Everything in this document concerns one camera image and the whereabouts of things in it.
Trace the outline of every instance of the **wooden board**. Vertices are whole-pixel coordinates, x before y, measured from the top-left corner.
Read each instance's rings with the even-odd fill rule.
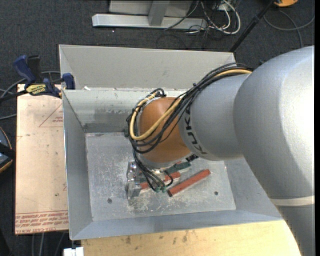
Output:
[[[86,256],[300,256],[284,220],[82,240]]]

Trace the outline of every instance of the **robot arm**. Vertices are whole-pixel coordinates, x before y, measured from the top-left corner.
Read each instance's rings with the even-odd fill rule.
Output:
[[[314,223],[314,46],[251,72],[226,65],[177,98],[155,90],[128,118],[139,168],[151,186],[180,159],[244,156],[251,170],[312,255]]]

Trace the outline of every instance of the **metal bar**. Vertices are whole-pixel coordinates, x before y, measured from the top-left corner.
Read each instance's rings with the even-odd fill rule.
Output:
[[[152,5],[148,14],[150,26],[160,26],[170,1],[152,1]]]
[[[96,14],[92,16],[93,27],[122,27],[122,28],[152,28],[166,29],[181,20],[180,17],[164,17],[160,25],[150,25],[148,16],[140,15],[119,15],[119,14]],[[206,22],[202,18],[186,18],[175,29],[194,30],[199,26],[205,27]]]

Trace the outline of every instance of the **black cable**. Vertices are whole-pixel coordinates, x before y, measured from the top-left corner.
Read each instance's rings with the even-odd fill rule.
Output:
[[[164,31],[173,29],[174,27],[178,26],[181,22],[183,22],[186,18],[188,18],[198,7],[200,1],[196,1],[194,8],[192,11],[190,11],[186,16],[184,16],[181,20],[179,20],[177,23],[171,25],[170,27],[167,27],[164,29]]]
[[[266,15],[263,16],[263,19],[264,21],[269,25],[271,26],[272,28],[276,29],[276,30],[280,30],[280,31],[296,31],[298,33],[298,36],[299,36],[299,41],[300,41],[300,47],[304,47],[304,43],[303,43],[303,40],[302,40],[302,36],[301,36],[301,33],[300,33],[300,29],[303,29],[305,27],[307,27],[308,25],[310,25],[314,20],[315,20],[315,15],[313,16],[313,18],[306,24],[302,25],[302,26],[297,26],[297,24],[295,23],[295,21],[288,15],[286,14],[285,12],[283,12],[282,10],[279,10],[280,13],[282,13],[283,15],[285,15],[290,21],[291,23],[294,25],[294,28],[282,28],[282,27],[278,27],[278,26],[275,26],[273,24],[271,24],[267,18],[266,18]]]
[[[174,178],[171,176],[171,174],[169,172],[167,172],[166,170],[164,171],[164,173],[166,175],[169,176],[169,178],[171,179],[170,183],[168,185],[166,185],[166,187],[169,187],[170,185],[172,185],[172,183],[174,183]]]
[[[58,252],[59,252],[59,249],[60,249],[60,245],[61,245],[61,242],[62,242],[65,234],[66,234],[66,233],[64,233],[64,232],[62,233],[62,236],[61,236],[61,238],[60,238],[60,240],[59,240],[59,242],[58,242],[58,245],[56,246],[56,249],[55,249],[55,252],[54,252],[54,255],[53,255],[53,256],[57,256],[57,255],[58,255]]]
[[[132,147],[140,154],[145,154],[145,153],[150,152],[151,150],[153,150],[161,142],[160,138],[162,138],[165,130],[171,125],[171,123],[174,121],[176,116],[179,113],[181,113],[181,115],[182,115],[182,110],[185,109],[187,104],[192,103],[194,98],[198,95],[198,93],[201,90],[203,90],[206,86],[210,85],[211,83],[213,83],[213,82],[215,82],[215,81],[217,81],[219,79],[237,75],[238,74],[237,73],[238,69],[244,69],[244,67],[241,67],[241,66],[231,66],[231,65],[234,65],[234,63],[227,64],[222,68],[220,67],[220,68],[217,68],[217,69],[209,72],[198,84],[196,84],[194,87],[189,89],[187,92],[183,93],[182,95],[184,95],[184,97],[180,101],[179,105],[170,114],[170,116],[166,120],[165,124],[163,125],[161,131],[158,132],[158,134],[156,136],[154,136],[152,139],[150,139],[148,141],[144,141],[143,143],[140,143],[139,141],[134,141],[134,140],[131,139],[131,137],[129,137],[130,142],[132,144]],[[230,71],[230,70],[233,70],[234,72],[230,73],[230,74],[216,76],[217,74],[219,74],[221,72]],[[147,146],[147,145],[150,145],[150,147],[148,149],[146,149],[146,150],[138,149],[139,147]]]
[[[270,25],[271,27],[273,27],[273,28],[275,28],[275,29],[277,29],[277,30],[281,30],[281,31],[295,31],[295,30],[304,29],[305,27],[309,26],[309,25],[315,20],[315,16],[316,16],[316,14],[313,15],[312,19],[311,19],[308,23],[306,23],[306,24],[304,24],[304,25],[302,25],[302,26],[295,26],[294,28],[278,27],[278,26],[275,26],[275,25],[271,24],[271,23],[267,20],[266,15],[264,15],[263,18],[264,18],[265,22],[266,22],[268,25]]]

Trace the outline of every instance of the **dark gray carpet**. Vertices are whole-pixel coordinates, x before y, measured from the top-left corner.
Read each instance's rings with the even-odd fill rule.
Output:
[[[264,7],[267,0],[238,0],[241,31]],[[298,26],[309,22],[315,13],[315,0],[300,0],[281,9]],[[20,55],[40,55],[42,70],[59,70],[58,45],[121,46],[133,48],[188,49],[195,51],[227,52],[240,33],[222,36],[214,33],[205,40],[202,36],[188,36],[180,31],[139,28],[92,28],[91,17],[107,11],[107,1],[83,0],[0,0],[0,89],[19,80],[13,61]],[[197,9],[195,16],[201,15]],[[291,21],[277,8],[270,9],[266,17],[274,25],[292,28]],[[304,46],[315,44],[315,23],[300,30]],[[300,48],[296,31],[279,31],[261,20],[236,51],[236,60],[252,68],[278,56]],[[0,117],[15,113],[14,99],[0,106]],[[0,120],[0,126],[15,146],[16,120]],[[15,256],[31,255],[32,236],[13,233],[15,169],[0,174],[0,229],[9,249]],[[54,255],[61,233],[46,233],[44,255]],[[40,235],[35,236],[35,254],[39,253]],[[65,235],[61,248],[70,247]]]

